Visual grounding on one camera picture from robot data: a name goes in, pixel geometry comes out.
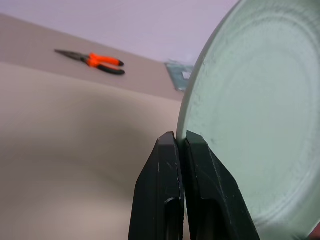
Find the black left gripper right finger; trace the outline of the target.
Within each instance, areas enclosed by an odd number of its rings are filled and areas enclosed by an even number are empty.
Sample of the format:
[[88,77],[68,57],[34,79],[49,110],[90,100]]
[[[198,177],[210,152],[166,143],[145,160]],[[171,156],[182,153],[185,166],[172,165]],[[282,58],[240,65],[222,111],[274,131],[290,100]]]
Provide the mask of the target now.
[[190,240],[260,240],[236,180],[191,131],[184,141],[184,189]]

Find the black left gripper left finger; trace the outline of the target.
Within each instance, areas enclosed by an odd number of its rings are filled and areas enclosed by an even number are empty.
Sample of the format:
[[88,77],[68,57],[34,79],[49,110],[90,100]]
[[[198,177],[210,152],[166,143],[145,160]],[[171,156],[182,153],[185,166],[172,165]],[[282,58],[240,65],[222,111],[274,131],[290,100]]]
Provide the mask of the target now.
[[134,189],[128,240],[183,240],[184,188],[172,131],[156,140]]

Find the green plate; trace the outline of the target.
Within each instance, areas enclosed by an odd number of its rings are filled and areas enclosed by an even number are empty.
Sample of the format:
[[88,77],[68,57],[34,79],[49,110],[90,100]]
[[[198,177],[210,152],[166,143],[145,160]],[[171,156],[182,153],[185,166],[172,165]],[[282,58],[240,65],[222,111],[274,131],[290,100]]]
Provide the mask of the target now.
[[261,240],[320,224],[320,0],[238,0],[192,71],[177,139],[204,138]]

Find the orange black long-nose pliers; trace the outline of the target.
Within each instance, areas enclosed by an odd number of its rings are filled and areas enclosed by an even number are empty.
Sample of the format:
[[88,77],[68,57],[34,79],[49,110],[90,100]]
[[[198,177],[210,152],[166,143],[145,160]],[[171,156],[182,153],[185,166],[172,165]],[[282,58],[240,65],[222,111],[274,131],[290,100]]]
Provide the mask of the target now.
[[122,76],[126,74],[126,72],[123,69],[119,68],[119,67],[123,67],[125,64],[121,60],[114,57],[102,56],[95,53],[82,54],[79,52],[60,50],[60,49],[55,49],[54,51],[67,58],[82,62],[88,65],[89,67],[96,68],[108,74],[112,74],[116,76]]

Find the grey metal bracket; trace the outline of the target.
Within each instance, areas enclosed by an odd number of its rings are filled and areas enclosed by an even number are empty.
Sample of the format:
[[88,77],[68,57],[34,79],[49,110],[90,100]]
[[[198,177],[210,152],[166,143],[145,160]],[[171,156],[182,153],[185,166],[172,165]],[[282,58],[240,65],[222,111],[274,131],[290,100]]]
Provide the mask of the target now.
[[167,69],[175,90],[179,92],[185,92],[188,87],[189,79],[191,77],[194,66],[177,61],[165,62],[164,65]]

